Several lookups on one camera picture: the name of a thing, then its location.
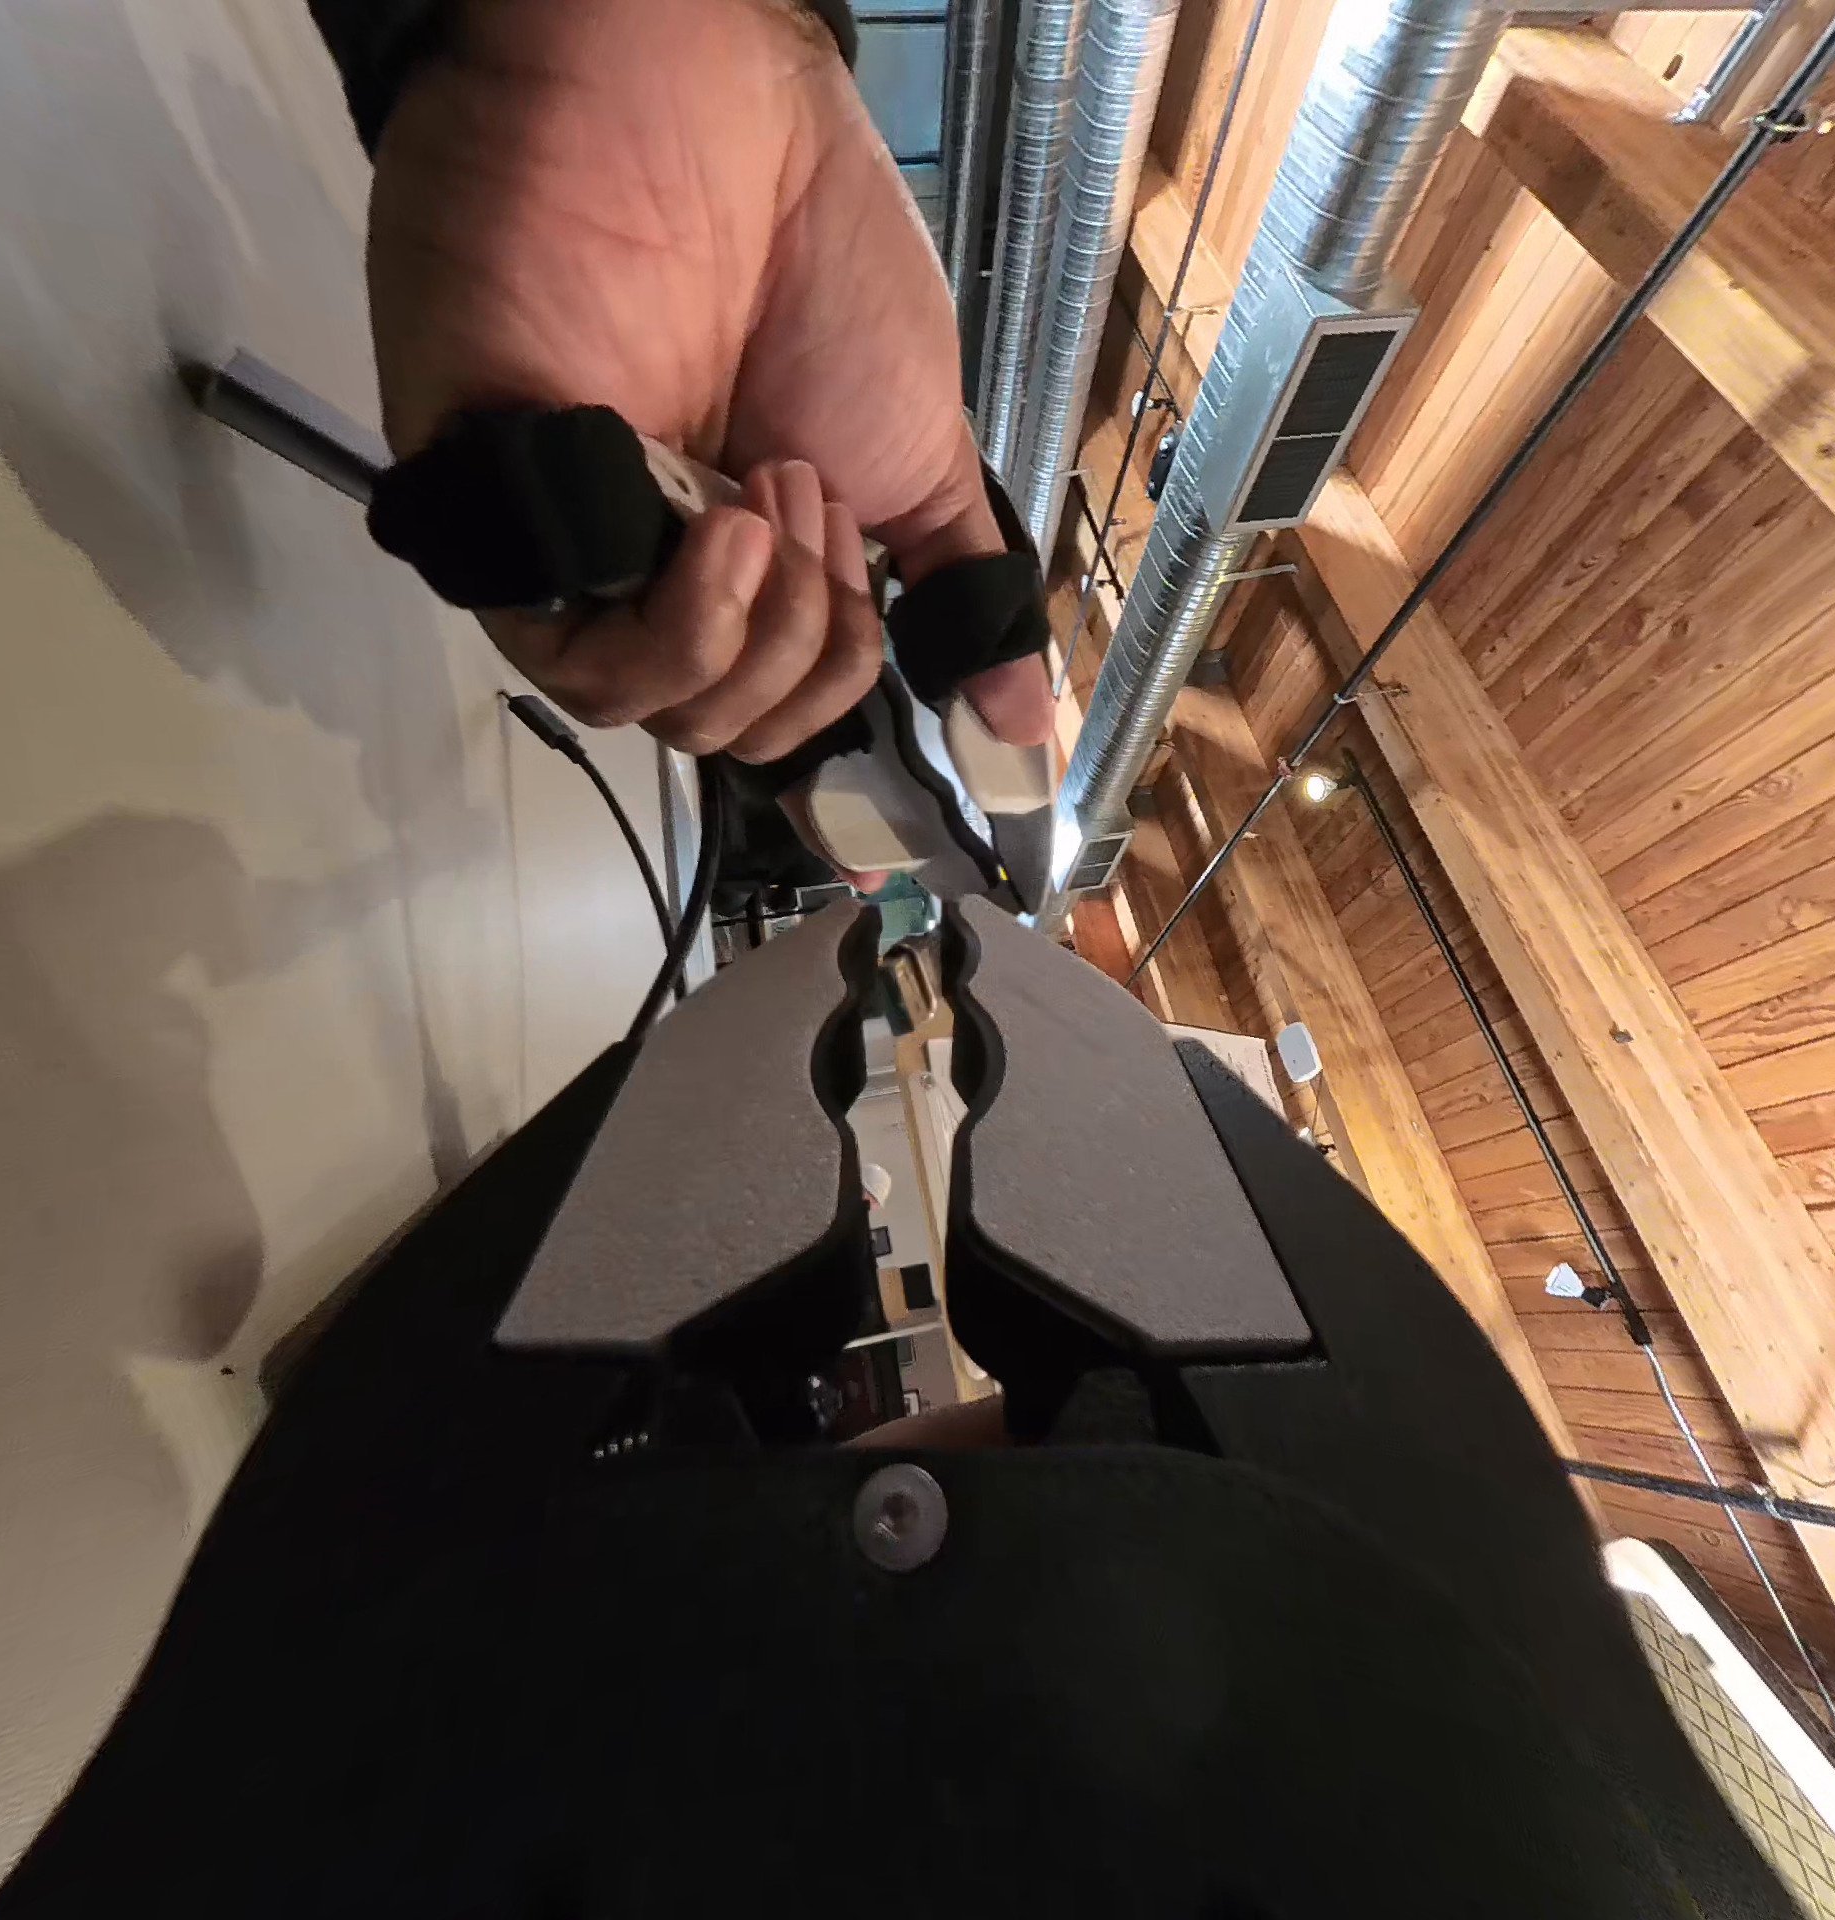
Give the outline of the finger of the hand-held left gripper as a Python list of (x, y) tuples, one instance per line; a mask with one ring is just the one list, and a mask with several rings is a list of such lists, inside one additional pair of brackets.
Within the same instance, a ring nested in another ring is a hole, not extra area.
[(935, 801), (891, 741), (849, 754), (785, 754), (779, 801), (809, 853), (853, 895), (913, 880), (943, 855)]
[(917, 699), (881, 673), (873, 792), (895, 863), (939, 903), (985, 901), (1013, 917), (1047, 897), (1055, 756), (989, 730), (965, 695)]

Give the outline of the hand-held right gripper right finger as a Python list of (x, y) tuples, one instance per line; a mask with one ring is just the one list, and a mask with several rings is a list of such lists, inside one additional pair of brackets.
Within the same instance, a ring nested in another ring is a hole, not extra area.
[(1298, 1363), (1312, 1328), (1167, 1028), (987, 901), (943, 917), (947, 1313), (1009, 1413)]

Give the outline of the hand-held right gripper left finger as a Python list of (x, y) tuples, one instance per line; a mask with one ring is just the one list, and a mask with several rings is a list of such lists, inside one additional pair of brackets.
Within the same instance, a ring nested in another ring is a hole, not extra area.
[(833, 905), (657, 1022), (497, 1325), (519, 1359), (615, 1363), (801, 1413), (875, 1257), (849, 1110), (879, 915)]

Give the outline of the black braided cable grey plug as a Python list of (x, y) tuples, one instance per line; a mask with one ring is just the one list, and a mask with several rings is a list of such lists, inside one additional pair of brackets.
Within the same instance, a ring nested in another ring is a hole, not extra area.
[(363, 509), (371, 504), (375, 482), (391, 460), (377, 431), (239, 349), (221, 365), (181, 358), (175, 373), (199, 415), (347, 500)]

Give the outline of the person's left forearm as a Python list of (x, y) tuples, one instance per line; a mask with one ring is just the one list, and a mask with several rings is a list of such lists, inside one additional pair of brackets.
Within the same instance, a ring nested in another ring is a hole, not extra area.
[[(485, 9), (543, 10), (547, 25), (587, 25), (617, 12), (627, 26), (635, 17), (683, 9), (723, 12), (731, 4), (469, 4), (469, 3), (307, 3), (311, 23), (337, 70), (351, 124), (363, 157), (375, 160), (387, 123), (407, 85), (439, 53), (449, 53), (471, 17)], [(859, 30), (845, 3), (765, 4), (807, 32), (813, 46), (829, 46), (855, 74)]]

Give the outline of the person's left hand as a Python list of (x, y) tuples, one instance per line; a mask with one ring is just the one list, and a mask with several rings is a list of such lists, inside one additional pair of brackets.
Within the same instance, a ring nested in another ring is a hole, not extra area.
[(879, 680), (865, 539), (907, 586), (1003, 548), (929, 233), (803, 4), (455, 4), (367, 255), (395, 455), (593, 402), (737, 480), (633, 600), (481, 611), (581, 724), (777, 763)]

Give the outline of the white track spotlight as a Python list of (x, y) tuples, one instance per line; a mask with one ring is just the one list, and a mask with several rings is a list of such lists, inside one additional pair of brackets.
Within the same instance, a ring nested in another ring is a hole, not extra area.
[(1632, 1295), (1614, 1272), (1602, 1282), (1586, 1282), (1566, 1261), (1554, 1263), (1542, 1278), (1542, 1293), (1554, 1303), (1568, 1303), (1590, 1313), (1614, 1313), (1628, 1340), (1640, 1351), (1652, 1349), (1648, 1322)]

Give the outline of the LED light panel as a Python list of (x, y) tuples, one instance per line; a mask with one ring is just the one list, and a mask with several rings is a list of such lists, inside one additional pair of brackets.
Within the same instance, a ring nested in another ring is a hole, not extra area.
[(1835, 1739), (1668, 1546), (1600, 1546), (1606, 1582), (1702, 1771), (1800, 1916), (1835, 1918)]

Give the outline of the silver ventilation duct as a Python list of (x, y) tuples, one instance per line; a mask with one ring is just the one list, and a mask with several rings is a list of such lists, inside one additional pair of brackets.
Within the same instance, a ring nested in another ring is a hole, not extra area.
[(1308, 516), (1408, 335), (1394, 249), (1506, 12), (1330, 10), (1077, 730), (1035, 929), (1113, 874), (1133, 778), (1252, 545)]
[(977, 448), (1049, 564), (1174, 3), (953, 4), (943, 267)]

